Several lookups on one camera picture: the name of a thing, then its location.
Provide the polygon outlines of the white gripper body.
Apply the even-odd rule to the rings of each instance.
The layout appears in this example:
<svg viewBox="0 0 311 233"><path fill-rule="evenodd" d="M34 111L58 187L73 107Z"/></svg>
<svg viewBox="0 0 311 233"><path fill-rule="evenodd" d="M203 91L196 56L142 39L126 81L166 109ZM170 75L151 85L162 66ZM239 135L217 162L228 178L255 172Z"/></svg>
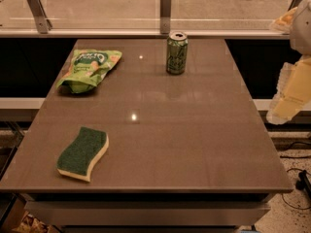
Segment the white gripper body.
<svg viewBox="0 0 311 233"><path fill-rule="evenodd" d="M311 54L311 0L302 0L294 13L290 32L293 50L301 54Z"/></svg>

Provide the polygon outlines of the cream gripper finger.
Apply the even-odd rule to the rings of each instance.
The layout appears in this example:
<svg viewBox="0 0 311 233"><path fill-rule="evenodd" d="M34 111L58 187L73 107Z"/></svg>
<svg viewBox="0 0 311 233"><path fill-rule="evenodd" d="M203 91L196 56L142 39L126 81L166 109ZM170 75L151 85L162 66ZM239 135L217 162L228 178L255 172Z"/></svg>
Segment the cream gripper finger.
<svg viewBox="0 0 311 233"><path fill-rule="evenodd" d="M311 56L303 55L295 64L284 63L266 119L272 124L284 124L310 101Z"/></svg>
<svg viewBox="0 0 311 233"><path fill-rule="evenodd" d="M269 29L273 31L279 31L285 34L289 34L291 25L293 23L295 11L296 11L296 7L288 10L282 16L274 19L269 25Z"/></svg>

